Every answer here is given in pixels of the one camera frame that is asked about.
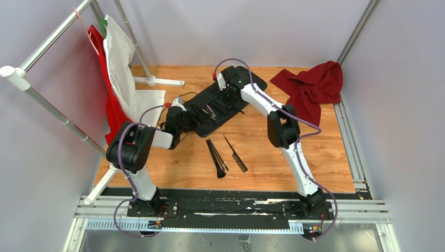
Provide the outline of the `pink handle makeup brush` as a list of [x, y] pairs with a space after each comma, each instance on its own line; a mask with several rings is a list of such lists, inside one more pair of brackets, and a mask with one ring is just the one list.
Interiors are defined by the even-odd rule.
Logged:
[[216, 115], [216, 113], [214, 112], [214, 110], [211, 108], [211, 106], [210, 106], [210, 105], [207, 105], [206, 107], [207, 107], [208, 110], [211, 112], [211, 116], [214, 117], [214, 118], [216, 118], [217, 115]]

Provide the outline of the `black makeup brush roll case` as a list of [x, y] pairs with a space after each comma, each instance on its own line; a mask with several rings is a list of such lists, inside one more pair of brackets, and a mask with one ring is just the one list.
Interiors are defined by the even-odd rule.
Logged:
[[[214, 83], [212, 83], [210, 86], [208, 86], [203, 91], [196, 94], [194, 97], [184, 103], [184, 107], [187, 109], [187, 112], [190, 112], [193, 118], [197, 121], [197, 128], [192, 132], [195, 132], [201, 138], [210, 135], [226, 122], [228, 122], [230, 119], [232, 119], [234, 116], [239, 114], [238, 111], [232, 109], [232, 106], [235, 106], [236, 108], [243, 111], [243, 109], [248, 105], [248, 102], [244, 100], [224, 100], [225, 103], [230, 106], [230, 112], [228, 114], [224, 114], [212, 104], [210, 104], [210, 102], [216, 96], [220, 97], [220, 91], [221, 90], [219, 90], [218, 88], [217, 81], [214, 81]], [[202, 109], [205, 109], [211, 114], [211, 112], [206, 107], [207, 105], [210, 105], [216, 113], [216, 121], [213, 121], [207, 114], [202, 112]]]

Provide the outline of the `large black powder brush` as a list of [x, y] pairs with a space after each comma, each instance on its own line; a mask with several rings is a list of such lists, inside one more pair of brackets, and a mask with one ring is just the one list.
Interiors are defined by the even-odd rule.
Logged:
[[216, 157], [216, 153], [215, 153], [214, 148], [212, 147], [212, 145], [210, 143], [210, 140], [206, 140], [206, 143], [207, 143], [207, 146], [209, 148], [210, 155], [211, 155], [211, 157], [213, 159], [213, 162], [215, 164], [217, 178], [218, 179], [224, 178], [226, 176], [226, 173], [225, 173], [225, 171], [222, 170], [222, 168], [219, 165], [218, 159]]

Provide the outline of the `black comb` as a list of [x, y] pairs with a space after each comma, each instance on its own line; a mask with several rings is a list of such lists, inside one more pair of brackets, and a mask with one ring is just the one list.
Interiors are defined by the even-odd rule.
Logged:
[[246, 165], [244, 164], [244, 162], [241, 160], [241, 158], [239, 157], [239, 155], [237, 154], [236, 150], [233, 148], [233, 146], [230, 144], [230, 142], [228, 141], [228, 139], [226, 138], [225, 135], [223, 135], [223, 137], [225, 138], [227, 144], [229, 145], [230, 149], [232, 150], [232, 158], [235, 160], [235, 162], [237, 163], [238, 167], [241, 169], [241, 171], [243, 173], [246, 173], [248, 171], [248, 168], [246, 167]]

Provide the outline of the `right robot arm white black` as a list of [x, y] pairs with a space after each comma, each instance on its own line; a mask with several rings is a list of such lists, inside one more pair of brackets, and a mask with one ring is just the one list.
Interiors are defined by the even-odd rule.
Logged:
[[256, 108], [267, 119], [268, 139], [287, 161], [300, 196], [300, 212], [308, 219], [321, 212], [326, 202], [321, 187], [315, 181], [302, 150], [299, 121], [292, 106], [285, 106], [266, 94], [248, 70], [247, 80], [234, 67], [213, 73], [220, 91], [233, 99], [241, 99]]

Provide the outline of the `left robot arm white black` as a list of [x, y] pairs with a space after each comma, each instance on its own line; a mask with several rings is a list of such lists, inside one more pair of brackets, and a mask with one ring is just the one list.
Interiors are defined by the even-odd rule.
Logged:
[[161, 210], [160, 192], [146, 169], [152, 147], [173, 150], [182, 140], [181, 135], [194, 131], [199, 125], [199, 114], [182, 104], [167, 103], [165, 122], [159, 128], [143, 123], [143, 112], [138, 122], [126, 121], [109, 144], [106, 159], [119, 168], [129, 181], [134, 197], [129, 205], [156, 216]]

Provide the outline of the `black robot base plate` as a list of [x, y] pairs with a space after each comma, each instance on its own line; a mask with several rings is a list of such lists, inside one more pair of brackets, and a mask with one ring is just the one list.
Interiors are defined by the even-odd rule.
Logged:
[[300, 196], [296, 192], [221, 191], [161, 189], [161, 209], [149, 216], [130, 206], [124, 209], [125, 217], [138, 217], [150, 221], [154, 217], [162, 230], [284, 230], [289, 221], [308, 221], [323, 224], [336, 221], [336, 205], [326, 202], [313, 215], [305, 215]]

